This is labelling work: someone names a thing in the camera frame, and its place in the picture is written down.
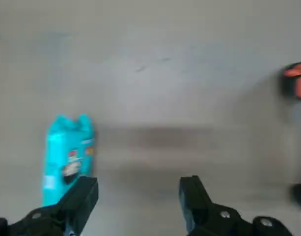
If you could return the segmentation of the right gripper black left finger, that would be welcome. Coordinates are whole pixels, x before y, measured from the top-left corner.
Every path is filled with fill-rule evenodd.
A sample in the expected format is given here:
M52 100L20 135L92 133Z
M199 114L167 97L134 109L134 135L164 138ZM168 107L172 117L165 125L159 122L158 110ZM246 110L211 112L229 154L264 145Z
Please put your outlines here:
M14 224L0 218L0 236L80 236L98 199L97 178L82 176L58 203L36 208Z

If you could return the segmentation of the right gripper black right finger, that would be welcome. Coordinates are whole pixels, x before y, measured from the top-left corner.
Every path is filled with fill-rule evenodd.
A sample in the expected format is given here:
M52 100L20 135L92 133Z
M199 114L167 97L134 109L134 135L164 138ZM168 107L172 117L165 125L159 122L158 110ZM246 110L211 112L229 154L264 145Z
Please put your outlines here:
M290 236L279 220L257 216L245 221L233 208L213 203L198 176L181 177L179 200L189 236Z

